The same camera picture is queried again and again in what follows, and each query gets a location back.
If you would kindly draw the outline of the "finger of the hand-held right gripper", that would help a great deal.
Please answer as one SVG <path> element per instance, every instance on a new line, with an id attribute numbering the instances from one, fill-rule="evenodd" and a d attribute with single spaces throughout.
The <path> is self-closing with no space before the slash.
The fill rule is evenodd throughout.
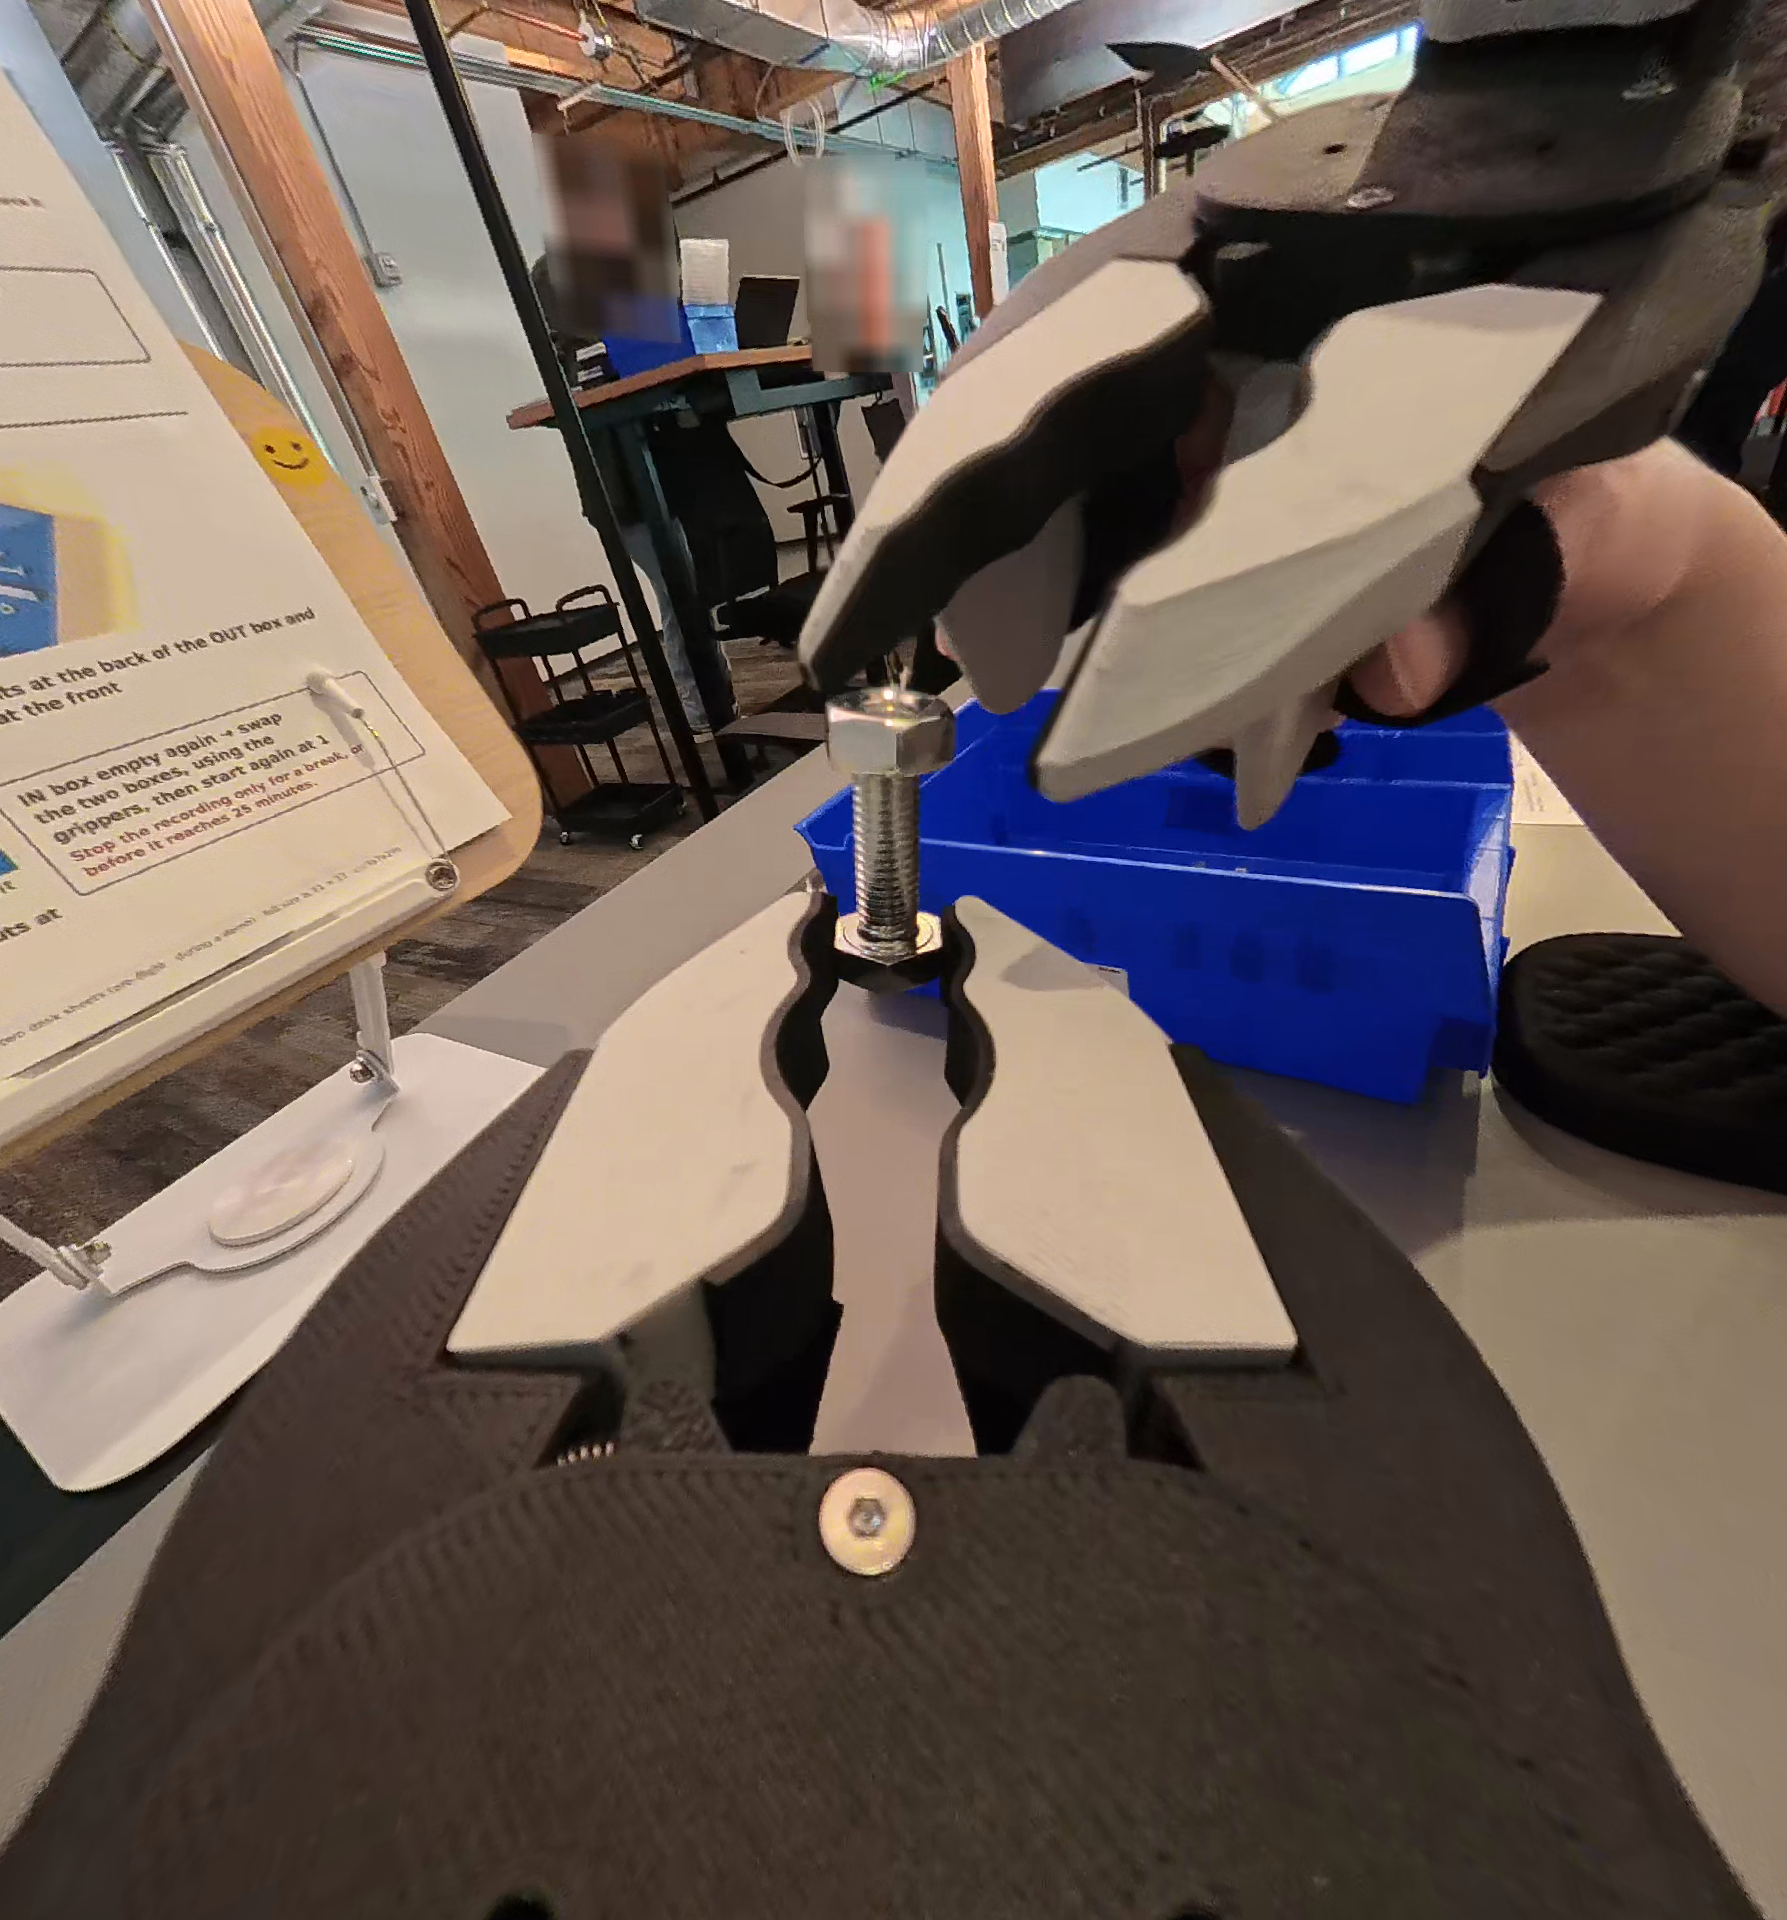
<path id="1" fill-rule="evenodd" d="M 1306 405 L 1123 572 L 1036 748 L 1057 804 L 1235 753 L 1240 828 L 1290 793 L 1336 680 L 1438 604 L 1482 517 L 1476 470 L 1598 296 L 1470 284 L 1341 319 Z"/>
<path id="2" fill-rule="evenodd" d="M 1169 259 L 1117 259 L 955 355 L 843 536 L 797 659 L 837 695 L 933 623 L 974 696 L 1017 709 L 1075 630 L 1086 503 L 1169 460 L 1211 384 L 1211 298 Z"/>

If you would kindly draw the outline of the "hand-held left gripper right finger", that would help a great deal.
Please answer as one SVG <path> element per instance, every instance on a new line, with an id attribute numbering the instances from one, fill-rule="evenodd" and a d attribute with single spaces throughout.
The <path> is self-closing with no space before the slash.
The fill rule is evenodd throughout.
<path id="1" fill-rule="evenodd" d="M 1283 1368 L 1290 1315 L 1163 1029 L 978 897 L 952 931 L 969 1090 L 942 1140 L 944 1246 L 1102 1357 Z"/>

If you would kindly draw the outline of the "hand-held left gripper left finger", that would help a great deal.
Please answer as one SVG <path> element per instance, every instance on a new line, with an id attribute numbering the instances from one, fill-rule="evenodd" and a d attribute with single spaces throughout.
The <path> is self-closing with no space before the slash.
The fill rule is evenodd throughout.
<path id="1" fill-rule="evenodd" d="M 551 1126 L 447 1353 L 709 1357 L 708 1294 L 809 1220 L 831 893 L 793 889 L 648 987 Z"/>

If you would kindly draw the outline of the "blue plastic bin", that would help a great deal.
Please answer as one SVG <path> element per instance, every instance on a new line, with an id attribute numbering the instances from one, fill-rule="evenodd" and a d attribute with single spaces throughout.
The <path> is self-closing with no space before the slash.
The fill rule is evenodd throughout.
<path id="1" fill-rule="evenodd" d="M 1512 871 L 1495 714 L 1341 725 L 1335 763 L 1240 828 L 1235 780 L 1200 759 L 1038 796 L 1027 758 L 1050 709 L 1050 689 L 960 708 L 923 792 L 923 908 L 983 897 L 1235 1070 L 1415 1101 L 1487 1067 Z"/>

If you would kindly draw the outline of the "silver hex bolt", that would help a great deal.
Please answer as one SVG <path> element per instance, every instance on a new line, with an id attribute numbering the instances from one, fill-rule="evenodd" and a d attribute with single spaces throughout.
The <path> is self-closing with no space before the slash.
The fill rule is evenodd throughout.
<path id="1" fill-rule="evenodd" d="M 852 780 L 855 908 L 835 919 L 840 974 L 871 993 L 924 985 L 942 965 L 942 922 L 919 905 L 919 778 Z"/>

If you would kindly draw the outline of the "person's right forearm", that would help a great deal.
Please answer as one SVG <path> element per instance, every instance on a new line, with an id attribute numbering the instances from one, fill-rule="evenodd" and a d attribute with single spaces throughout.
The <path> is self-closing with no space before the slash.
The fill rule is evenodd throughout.
<path id="1" fill-rule="evenodd" d="M 1787 1020 L 1787 536 L 1743 497 L 1665 613 L 1570 658 L 1508 727 L 1658 914 Z"/>

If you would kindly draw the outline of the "black elbow rest pad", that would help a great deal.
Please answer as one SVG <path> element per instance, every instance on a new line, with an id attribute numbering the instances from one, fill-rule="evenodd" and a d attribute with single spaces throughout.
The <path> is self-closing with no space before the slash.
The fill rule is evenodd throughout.
<path id="1" fill-rule="evenodd" d="M 1787 1196 L 1787 1020 L 1683 937 L 1575 931 L 1512 954 L 1487 1072 L 1570 1140 Z"/>

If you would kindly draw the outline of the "person's right hand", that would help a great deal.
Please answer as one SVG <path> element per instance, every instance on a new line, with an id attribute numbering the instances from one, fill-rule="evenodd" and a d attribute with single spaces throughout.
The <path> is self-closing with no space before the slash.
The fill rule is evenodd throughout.
<path id="1" fill-rule="evenodd" d="M 1341 709 L 1382 727 L 1512 716 L 1570 658 L 1665 613 L 1748 503 L 1672 438 L 1539 484 L 1427 613 L 1346 669 Z"/>

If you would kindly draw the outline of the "wooden pillar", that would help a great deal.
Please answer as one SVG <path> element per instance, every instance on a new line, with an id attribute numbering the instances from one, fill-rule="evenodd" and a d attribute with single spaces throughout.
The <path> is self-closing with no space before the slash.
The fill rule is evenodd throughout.
<path id="1" fill-rule="evenodd" d="M 993 42 L 978 39 L 944 62 L 960 205 L 973 275 L 974 323 L 1003 298 L 1007 232 L 997 176 Z"/>
<path id="2" fill-rule="evenodd" d="M 143 4 L 143 13 L 358 427 L 418 587 L 484 689 L 516 727 L 544 701 L 526 689 L 541 677 L 526 663 L 491 663 L 478 650 L 474 613 L 506 591 L 256 7 Z"/>

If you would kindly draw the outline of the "printed paper sheet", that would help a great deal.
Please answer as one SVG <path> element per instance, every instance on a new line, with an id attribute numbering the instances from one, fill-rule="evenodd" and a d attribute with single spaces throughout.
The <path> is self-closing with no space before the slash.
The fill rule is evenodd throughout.
<path id="1" fill-rule="evenodd" d="M 1542 763 L 1527 753 L 1527 748 L 1504 733 L 1512 752 L 1512 828 L 1516 834 L 1524 828 L 1580 828 L 1575 806 L 1565 793 L 1551 784 Z"/>

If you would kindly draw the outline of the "wooden top standing desk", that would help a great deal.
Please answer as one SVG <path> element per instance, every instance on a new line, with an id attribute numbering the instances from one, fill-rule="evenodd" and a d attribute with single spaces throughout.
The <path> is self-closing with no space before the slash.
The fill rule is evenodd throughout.
<path id="1" fill-rule="evenodd" d="M 802 619 L 812 606 L 812 593 L 817 591 L 826 563 L 835 561 L 837 542 L 843 539 L 843 534 L 858 517 L 858 492 L 852 487 L 848 463 L 840 460 L 840 437 L 837 437 L 837 419 L 848 402 L 862 405 L 892 402 L 892 380 L 817 372 L 812 366 L 809 346 L 783 346 L 771 351 L 737 351 L 737 348 L 715 351 L 675 362 L 657 372 L 601 382 L 575 392 L 575 413 L 588 438 L 589 432 L 601 429 L 611 429 L 623 438 L 623 463 L 632 477 L 640 514 L 661 542 L 661 561 L 669 576 L 669 597 L 697 673 L 708 673 L 709 641 L 724 637 L 737 641 L 761 637 L 776 643 L 797 641 Z M 792 509 L 805 522 L 809 563 L 797 576 L 789 581 L 776 576 L 774 582 L 737 593 L 733 600 L 703 613 L 695 593 L 689 563 L 669 542 L 675 517 L 655 477 L 645 429 L 655 419 L 680 419 L 687 427 L 719 419 L 724 429 L 731 432 L 733 421 L 774 419 L 774 415 L 789 415 L 802 421 L 809 432 L 812 471 L 805 487 L 812 492 L 792 503 Z M 745 463 L 741 446 L 737 455 L 745 478 L 750 484 L 774 536 L 774 522 L 761 500 L 756 470 Z M 715 716 L 715 733 L 708 742 L 718 748 L 731 788 L 745 788 L 750 773 L 745 758 L 747 738 L 737 733 L 737 714 L 727 708 L 724 695 L 715 682 L 703 687 L 703 705 L 708 714 Z"/>

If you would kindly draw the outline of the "small blue storage bin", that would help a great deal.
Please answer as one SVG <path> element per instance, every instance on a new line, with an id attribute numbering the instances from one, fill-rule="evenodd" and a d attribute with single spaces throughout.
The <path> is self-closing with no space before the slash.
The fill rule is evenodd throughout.
<path id="1" fill-rule="evenodd" d="M 737 308 L 727 301 L 667 301 L 611 324 L 601 334 L 602 358 L 613 380 L 632 380 L 667 369 L 675 362 L 733 351 Z"/>

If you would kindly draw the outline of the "black pole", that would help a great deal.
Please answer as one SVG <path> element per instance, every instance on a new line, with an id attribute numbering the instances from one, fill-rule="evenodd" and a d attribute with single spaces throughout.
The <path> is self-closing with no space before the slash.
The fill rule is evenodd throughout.
<path id="1" fill-rule="evenodd" d="M 552 348 L 552 339 L 551 339 L 545 312 L 544 312 L 541 298 L 534 296 L 526 256 L 523 256 L 519 234 L 509 222 L 506 198 L 498 194 L 498 181 L 497 181 L 491 161 L 484 147 L 478 122 L 474 117 L 474 104 L 468 104 L 466 84 L 452 62 L 440 13 L 431 4 L 404 4 L 404 17 L 410 17 L 414 42 L 423 49 L 431 93 L 442 106 L 447 123 L 449 123 L 449 138 L 452 138 L 456 159 L 466 171 L 474 205 L 476 205 L 478 222 L 485 227 L 490 249 L 497 256 L 498 277 L 506 282 L 506 296 L 509 296 L 514 312 L 519 319 L 526 348 L 537 362 L 537 372 L 544 382 L 544 400 L 551 409 L 551 421 L 560 432 L 560 443 L 565 450 L 575 488 L 580 488 L 582 503 L 593 509 L 589 519 L 593 519 L 593 528 L 601 536 L 601 551 L 611 563 L 623 613 L 626 613 L 632 637 L 640 643 L 640 658 L 651 669 L 651 682 L 655 682 L 655 695 L 661 701 L 661 714 L 667 720 L 667 733 L 669 733 L 669 745 L 677 752 L 680 772 L 687 778 L 695 810 L 699 815 L 699 821 L 715 821 L 718 819 L 715 780 L 703 766 L 697 742 L 687 729 L 687 714 L 684 714 L 684 705 L 680 705 L 680 695 L 677 695 L 667 652 L 662 652 L 662 637 L 655 630 L 651 604 L 648 604 L 648 593 L 640 591 L 640 572 L 636 572 L 632 553 L 630 553 L 630 545 L 620 534 L 615 514 L 607 500 L 607 488 L 602 488 L 602 478 L 601 478 L 601 470 L 593 460 L 593 446 L 588 443 L 582 421 L 575 415 L 565 369 L 563 369 L 563 362 Z"/>

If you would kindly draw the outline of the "black utility cart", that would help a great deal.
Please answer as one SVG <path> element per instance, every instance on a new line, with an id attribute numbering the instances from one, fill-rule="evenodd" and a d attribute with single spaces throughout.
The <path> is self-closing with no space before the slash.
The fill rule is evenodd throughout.
<path id="1" fill-rule="evenodd" d="M 645 851 L 684 819 L 687 792 L 611 587 L 575 587 L 545 610 L 519 597 L 476 606 L 474 641 L 560 844 Z"/>

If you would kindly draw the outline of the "white instruction sheet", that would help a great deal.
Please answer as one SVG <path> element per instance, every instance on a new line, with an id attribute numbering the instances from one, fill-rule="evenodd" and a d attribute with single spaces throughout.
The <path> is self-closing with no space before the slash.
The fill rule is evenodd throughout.
<path id="1" fill-rule="evenodd" d="M 0 1147 L 50 1062 L 506 819 L 0 67 Z"/>

